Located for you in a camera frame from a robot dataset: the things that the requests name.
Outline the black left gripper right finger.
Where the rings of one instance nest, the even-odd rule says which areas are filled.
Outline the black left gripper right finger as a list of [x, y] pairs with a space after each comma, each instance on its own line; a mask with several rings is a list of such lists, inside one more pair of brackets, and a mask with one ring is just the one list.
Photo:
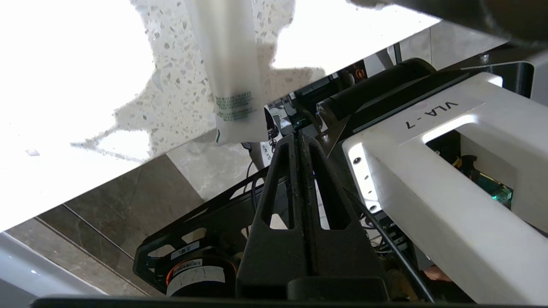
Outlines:
[[307, 276], [299, 299], [388, 300], [387, 277], [319, 142], [299, 134]]

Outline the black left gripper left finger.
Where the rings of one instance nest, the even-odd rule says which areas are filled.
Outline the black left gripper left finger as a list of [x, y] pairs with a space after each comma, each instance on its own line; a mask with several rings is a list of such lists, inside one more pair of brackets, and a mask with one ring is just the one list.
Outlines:
[[[298, 158], [295, 136], [282, 138], [269, 165], [238, 270], [239, 298], [286, 299], [287, 284], [307, 274]], [[286, 230], [270, 227], [276, 205], [288, 209]]]

